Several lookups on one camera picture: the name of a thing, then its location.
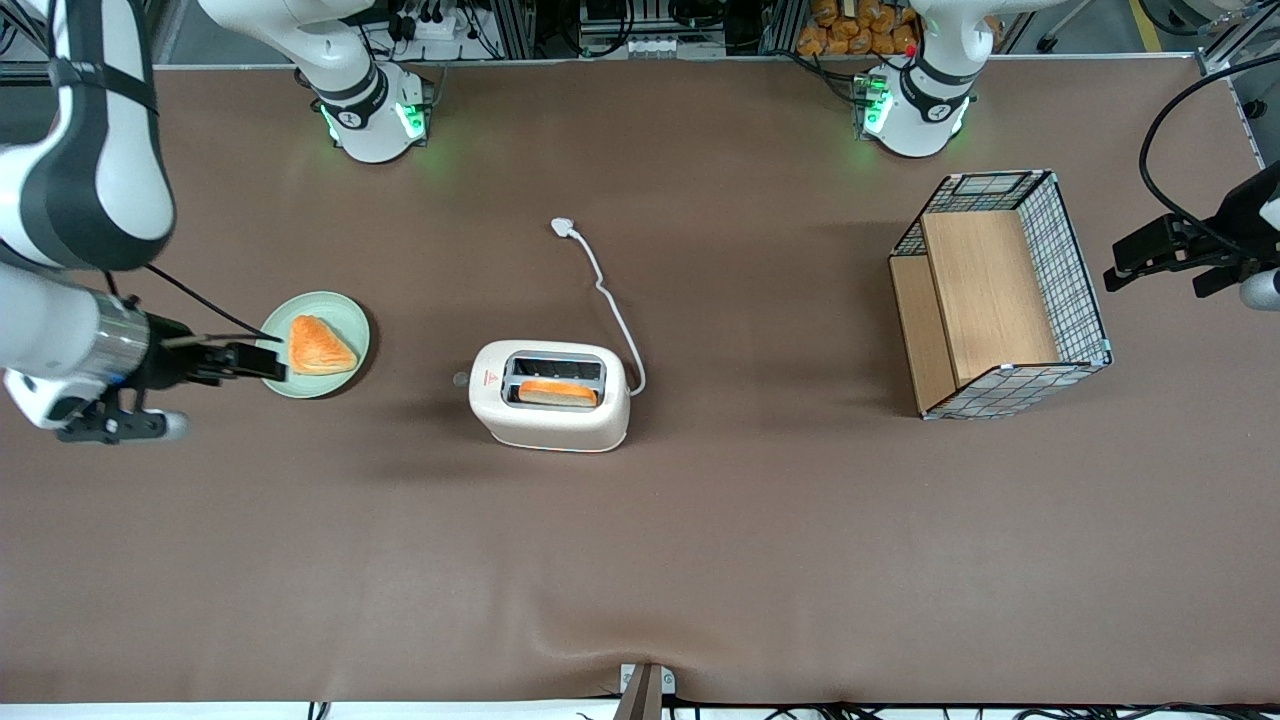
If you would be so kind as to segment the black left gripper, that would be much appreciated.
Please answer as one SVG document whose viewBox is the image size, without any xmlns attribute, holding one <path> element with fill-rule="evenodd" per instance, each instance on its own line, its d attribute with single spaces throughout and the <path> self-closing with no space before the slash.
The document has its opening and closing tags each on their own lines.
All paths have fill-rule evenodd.
<svg viewBox="0 0 1280 720">
<path fill-rule="evenodd" d="M 1196 240 L 1196 231 L 1174 214 L 1158 217 L 1112 245 L 1114 266 L 1103 274 L 1107 292 L 1117 292 L 1140 278 L 1203 268 L 1192 279 L 1197 299 L 1239 284 L 1243 263 L 1261 269 L 1277 266 L 1279 231 L 1263 210 L 1277 201 L 1279 164 L 1272 163 L 1229 190 L 1208 227 Z M 1187 250 L 1189 242 L 1197 258 Z"/>
</svg>

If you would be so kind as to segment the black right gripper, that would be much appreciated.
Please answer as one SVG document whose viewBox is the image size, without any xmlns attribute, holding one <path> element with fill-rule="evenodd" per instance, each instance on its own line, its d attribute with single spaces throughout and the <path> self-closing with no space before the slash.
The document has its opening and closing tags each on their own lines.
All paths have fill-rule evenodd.
<svg viewBox="0 0 1280 720">
<path fill-rule="evenodd" d="M 238 378 L 283 382 L 288 366 L 270 348 L 242 342 L 214 345 L 200 340 L 184 324 L 156 314 L 146 315 L 146 389 L 170 389 L 178 384 L 219 387 Z M 218 369 L 212 370 L 212 364 Z"/>
</svg>

